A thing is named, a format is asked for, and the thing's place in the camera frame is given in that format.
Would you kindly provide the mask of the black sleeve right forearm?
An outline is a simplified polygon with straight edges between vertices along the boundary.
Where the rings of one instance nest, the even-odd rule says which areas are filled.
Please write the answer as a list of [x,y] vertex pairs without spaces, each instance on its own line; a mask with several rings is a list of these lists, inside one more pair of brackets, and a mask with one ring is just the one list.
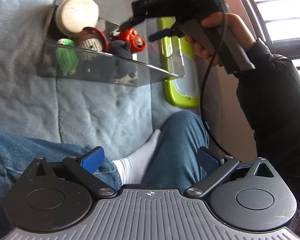
[[290,59],[272,54],[261,40],[247,56],[255,68],[236,75],[237,97],[258,156],[300,196],[300,75]]

